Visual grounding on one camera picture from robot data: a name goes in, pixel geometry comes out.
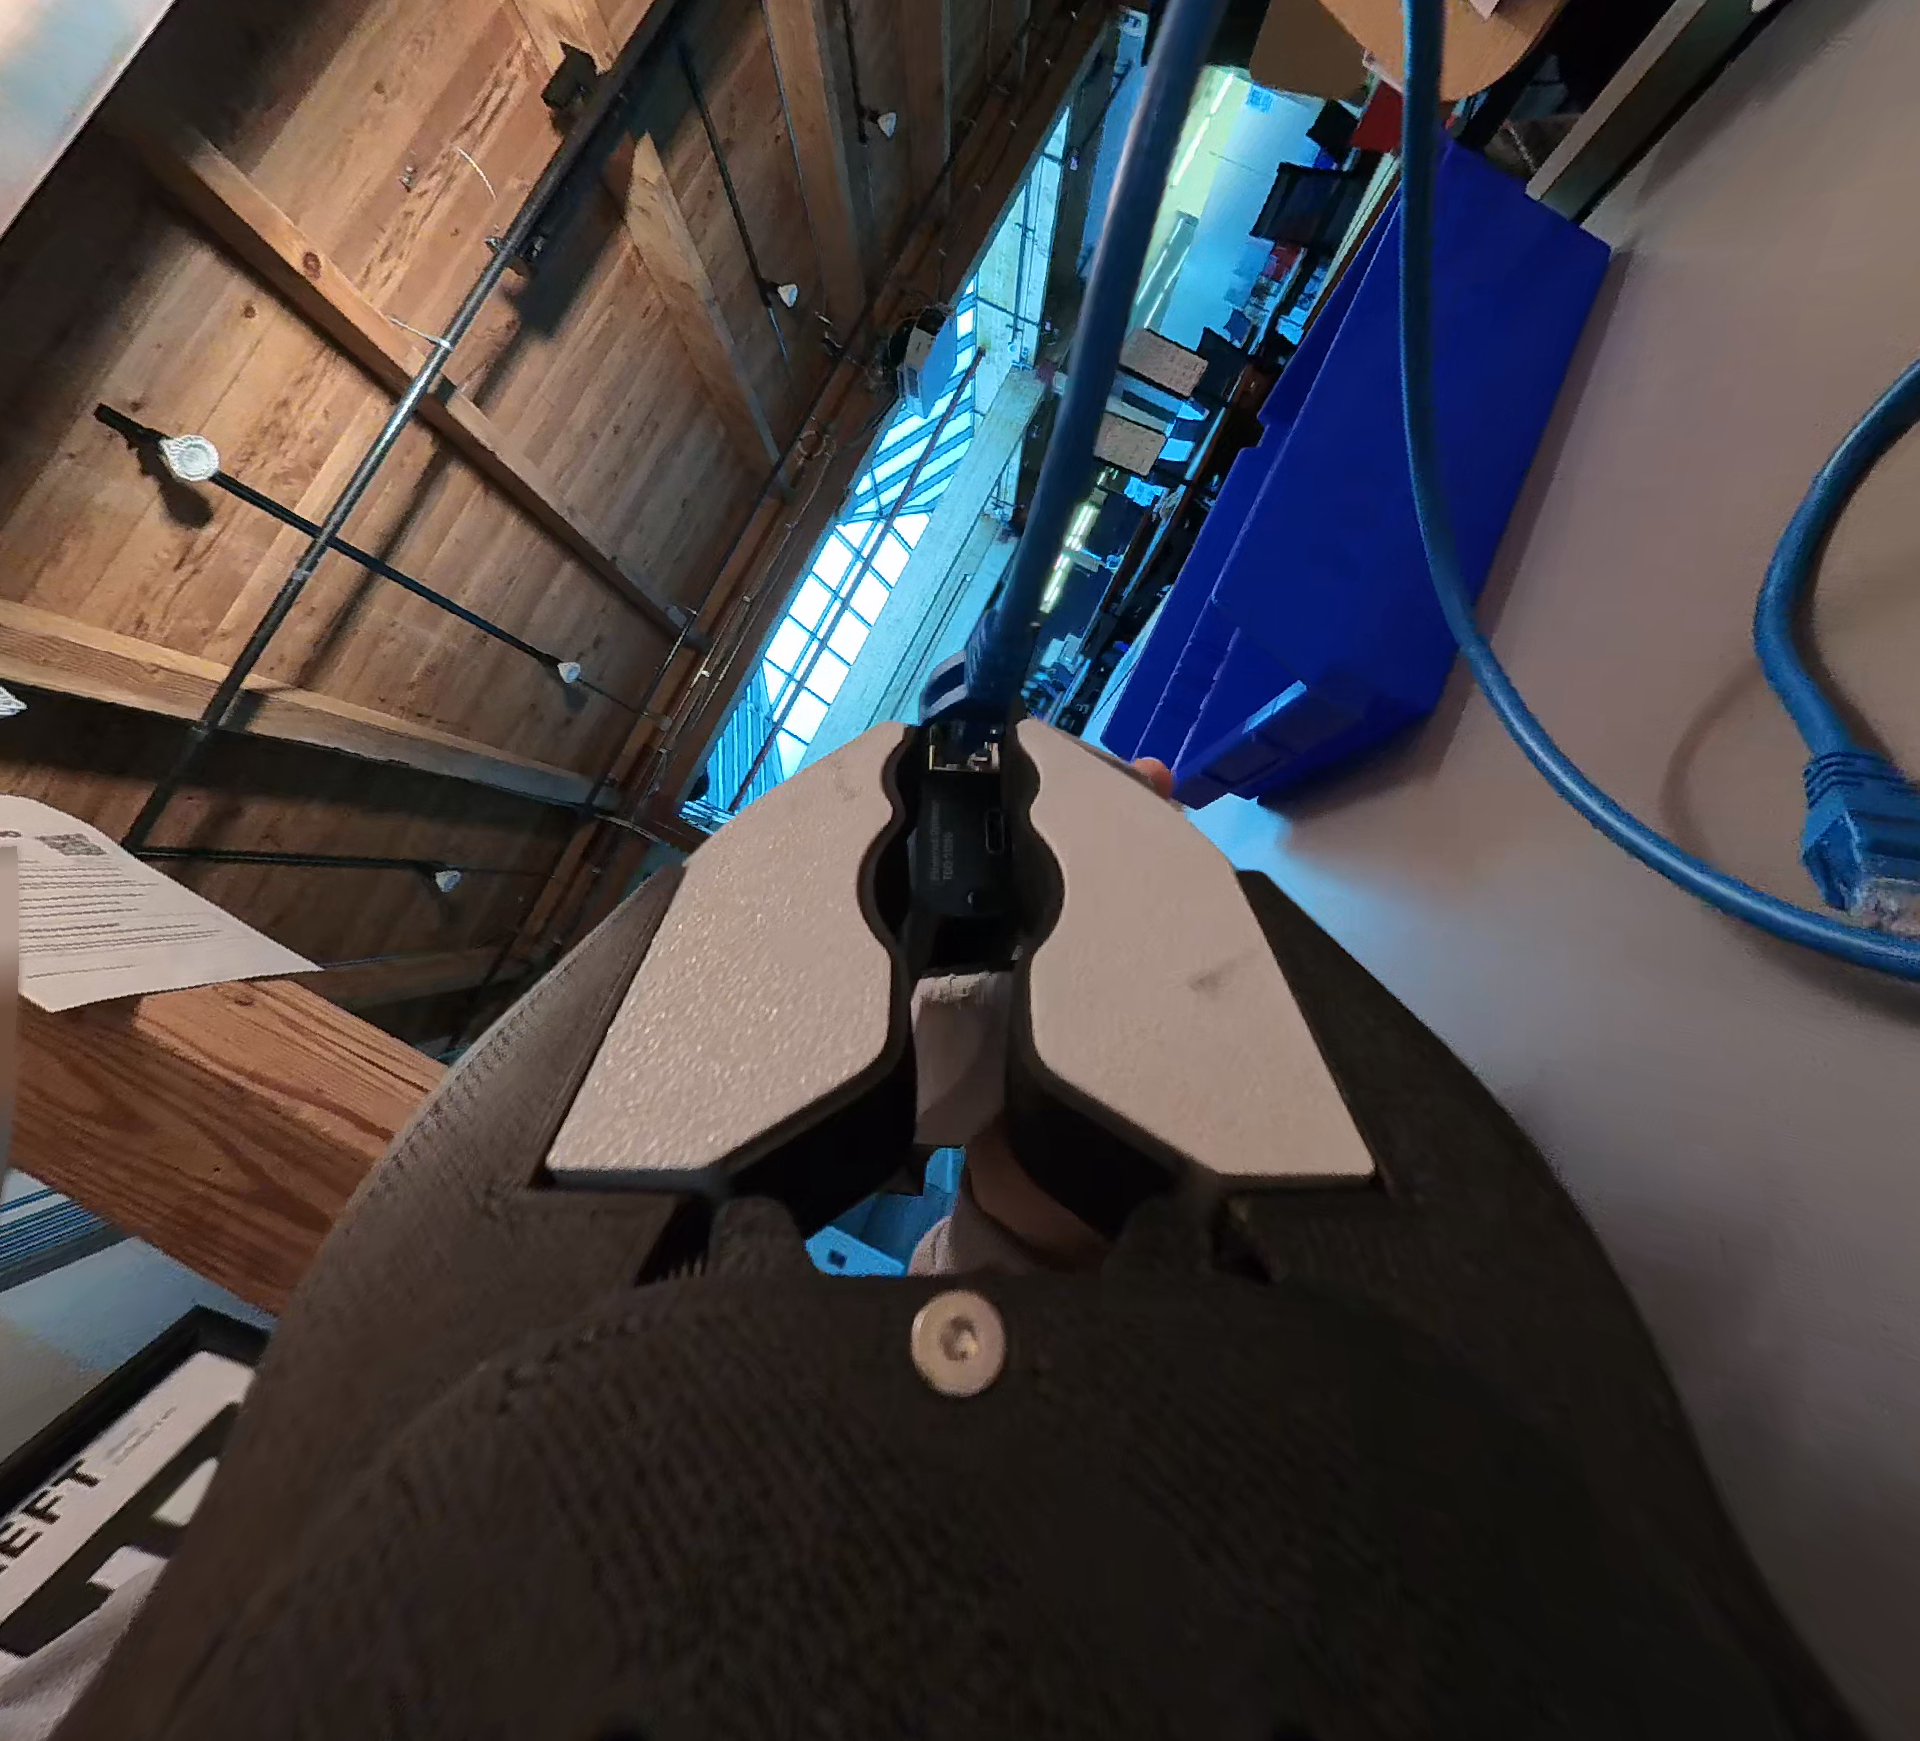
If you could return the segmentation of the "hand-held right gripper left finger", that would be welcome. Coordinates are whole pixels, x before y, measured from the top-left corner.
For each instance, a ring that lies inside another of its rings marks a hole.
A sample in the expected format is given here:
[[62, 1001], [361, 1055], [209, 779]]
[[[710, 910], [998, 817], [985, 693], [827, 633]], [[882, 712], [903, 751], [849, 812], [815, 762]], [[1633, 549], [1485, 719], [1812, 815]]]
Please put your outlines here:
[[685, 864], [545, 1153], [572, 1189], [873, 1193], [914, 1146], [908, 980], [878, 864], [909, 731], [868, 728]]

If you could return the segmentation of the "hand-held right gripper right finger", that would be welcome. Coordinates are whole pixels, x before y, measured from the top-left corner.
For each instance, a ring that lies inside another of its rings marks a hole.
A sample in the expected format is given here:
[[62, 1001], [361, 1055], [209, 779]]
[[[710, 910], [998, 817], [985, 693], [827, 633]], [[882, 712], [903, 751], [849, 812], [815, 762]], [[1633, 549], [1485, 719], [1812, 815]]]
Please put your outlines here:
[[1135, 767], [1022, 719], [1062, 906], [1027, 963], [1039, 1076], [1180, 1181], [1363, 1185], [1374, 1160], [1233, 864]]

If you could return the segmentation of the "black network adapter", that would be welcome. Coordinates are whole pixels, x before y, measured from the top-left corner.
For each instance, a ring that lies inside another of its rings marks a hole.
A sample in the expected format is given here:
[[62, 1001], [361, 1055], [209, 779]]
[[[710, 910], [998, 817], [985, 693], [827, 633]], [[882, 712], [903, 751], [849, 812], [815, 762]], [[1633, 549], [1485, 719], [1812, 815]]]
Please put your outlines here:
[[1037, 772], [1016, 719], [947, 716], [908, 737], [899, 937], [919, 984], [1013, 970], [1037, 946], [1044, 906], [1027, 814]]

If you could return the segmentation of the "grey desk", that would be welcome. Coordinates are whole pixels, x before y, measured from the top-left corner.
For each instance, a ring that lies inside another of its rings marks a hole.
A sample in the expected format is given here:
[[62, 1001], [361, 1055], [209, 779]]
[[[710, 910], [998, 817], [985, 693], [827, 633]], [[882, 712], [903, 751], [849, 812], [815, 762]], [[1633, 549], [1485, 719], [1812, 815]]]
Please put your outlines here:
[[[1480, 603], [1555, 741], [1816, 904], [1753, 603], [1915, 357], [1919, 0], [1785, 0], [1596, 209], [1615, 247]], [[1915, 1736], [1915, 989], [1700, 908], [1573, 815], [1463, 671], [1397, 755], [1195, 825], [1267, 872], [1579, 1199], [1790, 1618]]]

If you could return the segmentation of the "person's left hand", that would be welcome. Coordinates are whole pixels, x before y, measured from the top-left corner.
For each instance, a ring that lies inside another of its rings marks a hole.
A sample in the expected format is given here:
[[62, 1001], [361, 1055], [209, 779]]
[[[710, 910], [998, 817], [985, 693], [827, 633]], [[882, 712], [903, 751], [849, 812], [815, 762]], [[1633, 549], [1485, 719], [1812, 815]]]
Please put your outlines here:
[[1098, 1271], [1110, 1241], [1047, 1193], [1022, 1164], [1005, 1115], [998, 1112], [971, 1139], [964, 1189], [996, 1241], [1020, 1248], [1050, 1271]]

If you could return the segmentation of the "blue storage bin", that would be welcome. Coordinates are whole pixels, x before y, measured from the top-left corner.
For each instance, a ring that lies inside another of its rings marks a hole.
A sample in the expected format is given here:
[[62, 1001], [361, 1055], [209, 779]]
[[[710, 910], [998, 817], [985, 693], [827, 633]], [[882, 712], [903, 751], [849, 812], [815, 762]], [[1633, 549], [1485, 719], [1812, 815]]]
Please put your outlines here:
[[[1424, 719], [1453, 671], [1409, 486], [1401, 200], [1333, 287], [1235, 459], [1101, 731], [1176, 798], [1284, 797]], [[1436, 175], [1433, 404], [1468, 594], [1501, 548], [1608, 249], [1481, 155]]]

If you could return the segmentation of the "white printed paper sheet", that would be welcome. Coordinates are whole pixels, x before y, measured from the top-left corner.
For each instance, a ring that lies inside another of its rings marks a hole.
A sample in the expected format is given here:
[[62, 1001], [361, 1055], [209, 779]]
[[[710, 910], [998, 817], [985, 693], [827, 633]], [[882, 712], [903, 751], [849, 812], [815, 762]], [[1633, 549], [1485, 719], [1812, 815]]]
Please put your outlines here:
[[62, 810], [4, 797], [2, 843], [18, 860], [19, 994], [40, 1009], [315, 970]]

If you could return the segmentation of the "black framed white sign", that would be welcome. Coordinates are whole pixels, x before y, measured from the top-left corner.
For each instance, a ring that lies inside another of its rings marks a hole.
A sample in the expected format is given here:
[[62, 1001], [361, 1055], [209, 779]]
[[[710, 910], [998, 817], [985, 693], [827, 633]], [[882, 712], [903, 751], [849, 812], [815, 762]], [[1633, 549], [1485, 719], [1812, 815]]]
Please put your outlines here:
[[2, 1671], [88, 1625], [176, 1551], [269, 1331], [196, 1306], [2, 1469]]

